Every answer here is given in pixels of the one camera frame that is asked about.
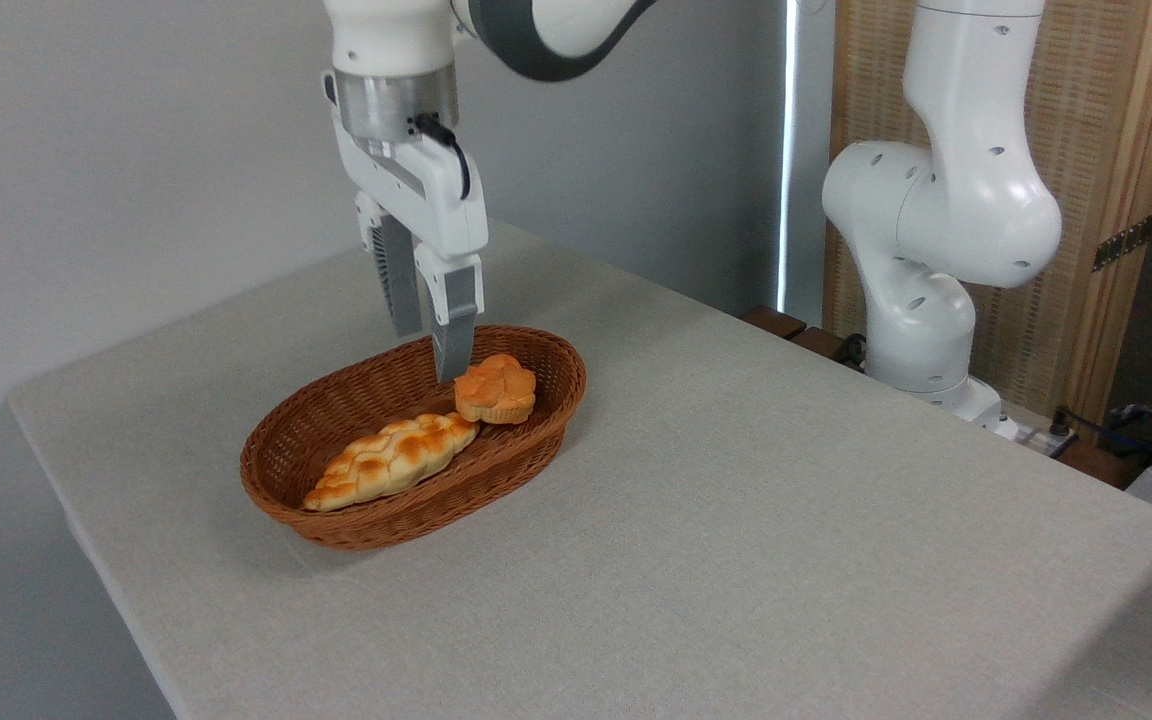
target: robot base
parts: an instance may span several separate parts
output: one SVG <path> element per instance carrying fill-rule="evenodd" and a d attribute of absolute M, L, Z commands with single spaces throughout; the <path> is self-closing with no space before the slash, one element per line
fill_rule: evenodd
<path fill-rule="evenodd" d="M 1015 420 L 1007 419 L 1007 416 L 1002 414 L 1002 399 L 998 396 L 996 389 L 970 376 L 960 386 L 948 391 L 911 392 L 910 395 L 929 402 L 929 404 L 940 406 L 950 414 L 955 414 L 980 429 L 1010 439 L 1010 441 L 1015 441 L 1016 434 L 1020 433 Z M 956 397 L 956 400 L 946 400 L 946 397 Z"/>

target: brown wicker basket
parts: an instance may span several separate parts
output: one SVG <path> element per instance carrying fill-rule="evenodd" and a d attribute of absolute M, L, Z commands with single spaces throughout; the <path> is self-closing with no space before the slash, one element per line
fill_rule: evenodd
<path fill-rule="evenodd" d="M 410 541 L 522 486 L 558 455 L 585 393 L 585 364 L 562 338 L 484 325 L 473 363 L 508 353 L 536 372 L 536 407 L 521 425 L 485 425 L 441 473 L 394 497 L 334 511 L 301 510 L 326 464 L 385 424 L 454 409 L 452 382 L 435 384 L 430 338 L 317 379 L 275 407 L 247 439 L 238 468 L 257 507 L 302 537 L 339 550 Z"/>

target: bread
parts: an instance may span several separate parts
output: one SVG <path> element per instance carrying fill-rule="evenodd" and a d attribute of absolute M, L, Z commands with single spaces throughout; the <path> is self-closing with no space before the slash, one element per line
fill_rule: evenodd
<path fill-rule="evenodd" d="M 305 510 L 338 510 L 356 502 L 396 495 L 447 468 L 457 452 L 479 434 L 479 425 L 457 414 L 417 415 L 385 425 L 340 452 L 317 486 L 305 495 Z"/>
<path fill-rule="evenodd" d="M 536 373 L 511 355 L 493 355 L 456 378 L 456 411 L 467 420 L 517 425 L 536 406 Z"/>

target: woven panel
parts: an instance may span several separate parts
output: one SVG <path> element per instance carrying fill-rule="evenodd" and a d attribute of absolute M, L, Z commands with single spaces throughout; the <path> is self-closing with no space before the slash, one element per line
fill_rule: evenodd
<path fill-rule="evenodd" d="M 972 287 L 977 334 L 972 373 L 1015 404 L 1047 411 L 1061 401 L 1064 366 L 1083 309 L 1084 250 L 1096 242 L 1098 173 L 1112 145 L 1116 73 L 1139 0 L 1047 0 L 1026 99 L 1029 145 L 1043 181 L 1064 213 L 1056 259 L 1016 290 Z M 914 1 L 851 0 L 840 13 L 835 151 L 856 141 L 927 143 L 905 104 Z M 826 324 L 835 334 L 864 332 L 864 297 L 849 252 L 831 232 Z"/>

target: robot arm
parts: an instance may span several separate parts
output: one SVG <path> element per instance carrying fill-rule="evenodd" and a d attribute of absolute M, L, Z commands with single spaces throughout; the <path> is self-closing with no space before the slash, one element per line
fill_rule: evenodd
<path fill-rule="evenodd" d="M 477 37 L 516 73 L 563 81 L 602 61 L 655 0 L 325 0 L 326 91 L 358 223 L 399 334 L 419 331 L 416 274 L 434 313 L 439 382 L 465 372 L 488 241 L 458 119 L 454 45 Z"/>
<path fill-rule="evenodd" d="M 1001 402 L 968 377 L 975 309 L 957 279 L 1018 287 L 1061 236 L 1025 137 L 1041 16 L 1043 0 L 918 0 L 905 99 L 932 147 L 855 143 L 824 183 L 865 291 L 865 372 L 986 429 Z"/>

